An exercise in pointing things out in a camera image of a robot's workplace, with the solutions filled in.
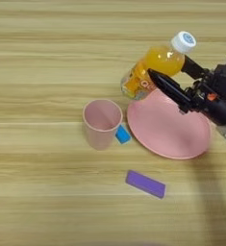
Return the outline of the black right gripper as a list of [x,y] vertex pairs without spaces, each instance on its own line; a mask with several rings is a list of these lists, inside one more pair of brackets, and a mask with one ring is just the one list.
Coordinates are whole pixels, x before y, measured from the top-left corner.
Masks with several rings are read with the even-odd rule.
[[151,68],[147,70],[155,86],[174,101],[183,113],[189,110],[198,111],[217,126],[225,126],[226,75],[211,76],[209,69],[201,67],[188,56],[185,56],[181,71],[196,80],[193,86],[186,88],[185,91],[169,76]]

